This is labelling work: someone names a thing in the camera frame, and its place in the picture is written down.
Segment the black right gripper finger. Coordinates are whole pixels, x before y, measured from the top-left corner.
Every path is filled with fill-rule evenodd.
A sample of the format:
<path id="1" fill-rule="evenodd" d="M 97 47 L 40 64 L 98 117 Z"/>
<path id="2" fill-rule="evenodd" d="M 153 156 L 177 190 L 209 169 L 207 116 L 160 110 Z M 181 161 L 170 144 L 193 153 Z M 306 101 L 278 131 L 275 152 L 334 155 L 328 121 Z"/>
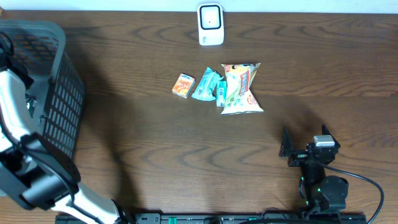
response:
<path id="1" fill-rule="evenodd" d="M 290 140 L 289 132 L 284 129 L 283 140 L 279 151 L 279 157 L 289 157 L 293 153 L 293 146 Z"/>
<path id="2" fill-rule="evenodd" d="M 331 136 L 331 133 L 330 133 L 329 129 L 327 128 L 327 126 L 325 124 L 322 125 L 322 135 Z"/>

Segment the small teal white packet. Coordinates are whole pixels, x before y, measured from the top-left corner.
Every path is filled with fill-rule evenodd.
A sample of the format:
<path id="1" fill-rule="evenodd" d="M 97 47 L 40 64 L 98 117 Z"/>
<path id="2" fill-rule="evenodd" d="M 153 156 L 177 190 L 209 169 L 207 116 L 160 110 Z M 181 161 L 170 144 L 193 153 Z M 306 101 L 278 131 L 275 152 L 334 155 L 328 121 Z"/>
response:
<path id="1" fill-rule="evenodd" d="M 220 81 L 216 87 L 216 106 L 224 107 L 226 99 L 227 83 L 226 81 Z"/>

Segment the yellow snack bag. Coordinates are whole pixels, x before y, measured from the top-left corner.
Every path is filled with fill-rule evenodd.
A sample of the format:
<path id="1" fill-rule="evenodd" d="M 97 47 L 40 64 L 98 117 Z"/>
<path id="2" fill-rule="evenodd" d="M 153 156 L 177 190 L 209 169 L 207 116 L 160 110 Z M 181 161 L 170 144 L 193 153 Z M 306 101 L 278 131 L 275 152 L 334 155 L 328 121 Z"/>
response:
<path id="1" fill-rule="evenodd" d="M 250 90 L 260 65 L 260 63 L 222 64 L 227 89 L 221 115 L 264 112 Z"/>

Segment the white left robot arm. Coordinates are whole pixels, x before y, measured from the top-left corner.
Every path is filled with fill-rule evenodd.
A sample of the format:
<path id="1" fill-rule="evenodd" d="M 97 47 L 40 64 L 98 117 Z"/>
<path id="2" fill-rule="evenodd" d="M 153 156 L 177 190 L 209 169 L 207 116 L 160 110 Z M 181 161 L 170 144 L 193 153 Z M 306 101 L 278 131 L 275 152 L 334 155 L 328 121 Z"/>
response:
<path id="1" fill-rule="evenodd" d="M 114 200 L 83 184 L 74 162 L 36 132 L 25 97 L 33 82 L 2 32 L 1 190 L 26 210 L 51 209 L 84 223 L 135 223 Z"/>

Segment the orange snack packet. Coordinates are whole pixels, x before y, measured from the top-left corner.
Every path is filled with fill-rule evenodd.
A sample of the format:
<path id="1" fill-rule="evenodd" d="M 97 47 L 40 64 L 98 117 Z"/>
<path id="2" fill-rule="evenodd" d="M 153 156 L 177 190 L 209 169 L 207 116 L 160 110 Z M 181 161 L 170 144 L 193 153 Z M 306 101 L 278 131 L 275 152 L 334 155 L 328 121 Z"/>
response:
<path id="1" fill-rule="evenodd" d="M 172 88 L 172 93 L 182 98 L 188 98 L 195 81 L 194 77 L 181 73 Z"/>

